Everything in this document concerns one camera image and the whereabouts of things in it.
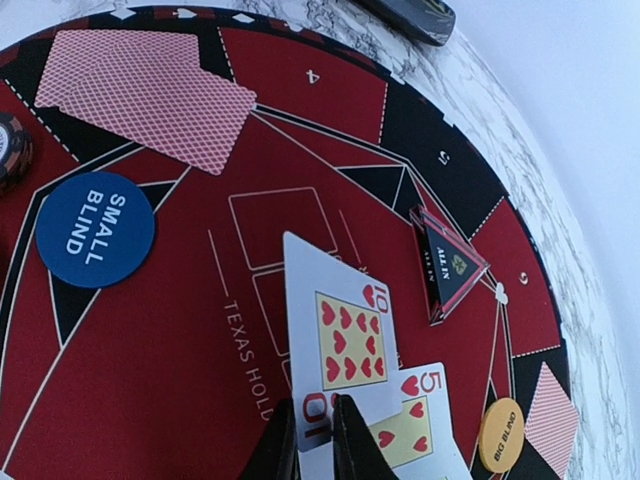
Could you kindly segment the triangular all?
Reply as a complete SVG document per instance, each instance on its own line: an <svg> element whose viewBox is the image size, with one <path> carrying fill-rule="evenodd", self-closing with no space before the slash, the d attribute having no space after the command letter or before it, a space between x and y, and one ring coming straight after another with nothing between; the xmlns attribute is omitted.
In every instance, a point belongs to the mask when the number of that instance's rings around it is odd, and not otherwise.
<svg viewBox="0 0 640 480"><path fill-rule="evenodd" d="M441 324L468 295L490 264L424 206L409 211L415 234L429 323Z"/></svg>

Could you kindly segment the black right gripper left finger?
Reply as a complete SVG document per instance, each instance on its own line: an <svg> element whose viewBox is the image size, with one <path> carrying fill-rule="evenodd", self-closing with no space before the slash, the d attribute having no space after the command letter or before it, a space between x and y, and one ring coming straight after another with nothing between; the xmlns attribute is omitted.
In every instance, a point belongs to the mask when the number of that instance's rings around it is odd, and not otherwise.
<svg viewBox="0 0 640 480"><path fill-rule="evenodd" d="M293 402L286 398L277 404L239 478L298 479L296 451Z"/></svg>

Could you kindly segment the single red playing card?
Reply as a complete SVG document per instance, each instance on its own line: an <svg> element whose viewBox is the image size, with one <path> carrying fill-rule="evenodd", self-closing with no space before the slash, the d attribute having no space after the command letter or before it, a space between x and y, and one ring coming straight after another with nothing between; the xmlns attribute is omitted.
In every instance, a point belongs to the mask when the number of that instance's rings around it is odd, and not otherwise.
<svg viewBox="0 0 640 480"><path fill-rule="evenodd" d="M143 30L63 30L55 37L35 97L38 108L57 107L86 76L145 54L177 59L197 67L195 34Z"/></svg>

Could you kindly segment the five of hearts card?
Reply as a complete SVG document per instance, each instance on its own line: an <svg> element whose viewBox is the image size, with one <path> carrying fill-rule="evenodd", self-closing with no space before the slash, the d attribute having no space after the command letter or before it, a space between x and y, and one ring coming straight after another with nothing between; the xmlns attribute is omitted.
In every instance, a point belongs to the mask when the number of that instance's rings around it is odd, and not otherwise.
<svg viewBox="0 0 640 480"><path fill-rule="evenodd" d="M453 437L444 365L403 369L397 386L402 411L370 426L384 459L399 479L469 479Z"/></svg>

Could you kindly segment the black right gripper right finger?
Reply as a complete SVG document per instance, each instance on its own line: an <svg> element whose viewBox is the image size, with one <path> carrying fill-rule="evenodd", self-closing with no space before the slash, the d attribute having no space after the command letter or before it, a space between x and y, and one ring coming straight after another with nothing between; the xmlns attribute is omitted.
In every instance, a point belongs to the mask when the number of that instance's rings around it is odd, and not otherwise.
<svg viewBox="0 0 640 480"><path fill-rule="evenodd" d="M333 470L340 480L397 479L349 395L334 405Z"/></svg>

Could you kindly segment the ten of hearts card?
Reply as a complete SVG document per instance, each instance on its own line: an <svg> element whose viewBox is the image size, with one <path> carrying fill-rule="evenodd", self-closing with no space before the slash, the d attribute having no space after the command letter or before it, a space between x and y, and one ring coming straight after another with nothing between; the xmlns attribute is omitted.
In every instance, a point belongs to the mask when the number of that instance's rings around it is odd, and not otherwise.
<svg viewBox="0 0 640 480"><path fill-rule="evenodd" d="M283 253L301 476L331 479L337 395L351 396L368 425L402 410L389 289L291 232Z"/></svg>

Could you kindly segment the blue small blind button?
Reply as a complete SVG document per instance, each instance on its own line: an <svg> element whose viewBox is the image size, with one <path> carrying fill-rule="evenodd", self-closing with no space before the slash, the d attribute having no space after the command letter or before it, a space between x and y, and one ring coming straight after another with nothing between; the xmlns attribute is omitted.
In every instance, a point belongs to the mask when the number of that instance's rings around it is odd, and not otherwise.
<svg viewBox="0 0 640 480"><path fill-rule="evenodd" d="M155 231L151 203L135 183L90 172L47 196L36 221L36 244L55 277L76 287L104 288L143 264Z"/></svg>

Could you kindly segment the orange big blind button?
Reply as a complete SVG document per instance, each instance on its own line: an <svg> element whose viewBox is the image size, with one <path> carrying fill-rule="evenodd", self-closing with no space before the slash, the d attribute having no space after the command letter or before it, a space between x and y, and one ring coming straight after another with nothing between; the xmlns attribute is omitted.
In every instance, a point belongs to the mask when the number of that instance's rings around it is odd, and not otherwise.
<svg viewBox="0 0 640 480"><path fill-rule="evenodd" d="M525 421L518 403L509 397L493 402L479 431L478 450L482 464L493 473L509 471L524 445Z"/></svg>

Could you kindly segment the red brown poker chip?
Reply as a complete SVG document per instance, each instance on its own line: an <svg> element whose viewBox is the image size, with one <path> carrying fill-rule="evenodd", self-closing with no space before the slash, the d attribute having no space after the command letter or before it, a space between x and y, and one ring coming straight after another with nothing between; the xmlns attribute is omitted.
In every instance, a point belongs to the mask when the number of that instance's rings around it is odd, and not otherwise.
<svg viewBox="0 0 640 480"><path fill-rule="evenodd" d="M33 161L33 143L18 117L1 113L1 195L13 189L28 173Z"/></svg>

